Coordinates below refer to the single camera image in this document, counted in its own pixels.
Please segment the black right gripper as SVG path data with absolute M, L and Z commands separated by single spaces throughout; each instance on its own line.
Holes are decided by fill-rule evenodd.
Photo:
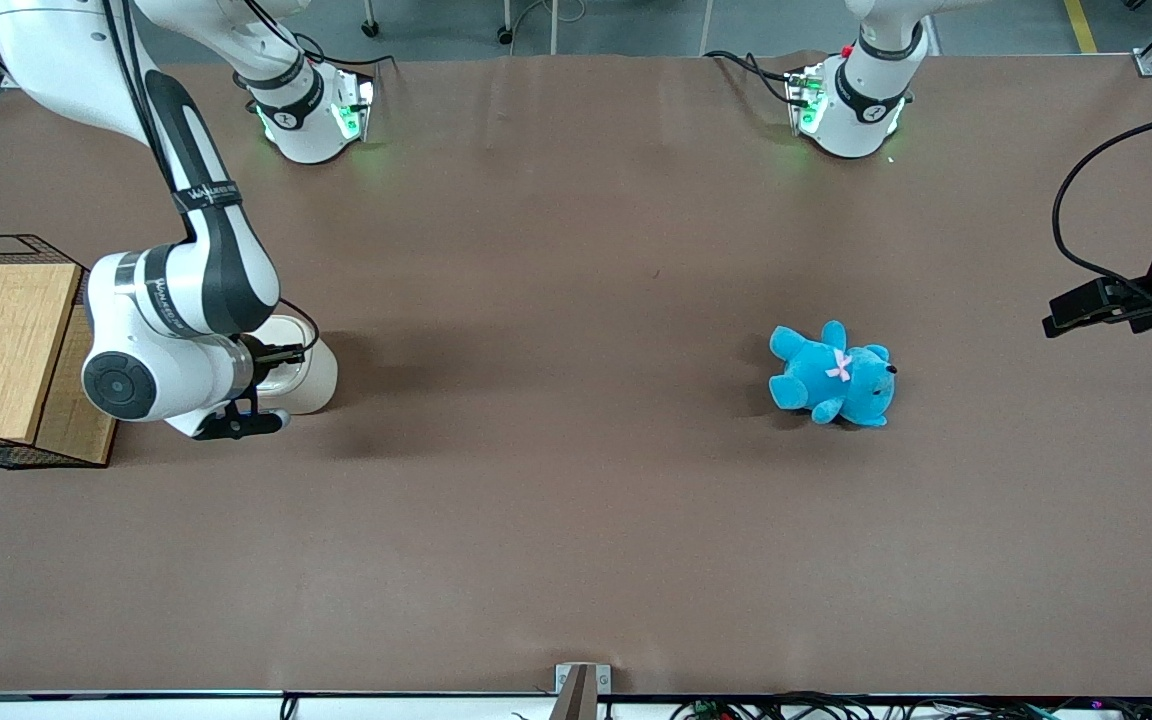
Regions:
M 270 344 L 262 342 L 255 334 L 236 334 L 234 343 L 238 348 L 241 363 L 236 373 L 238 395 L 253 392 L 268 377 L 270 369 L 279 363 L 302 363 L 305 361 L 306 347 L 294 344 Z

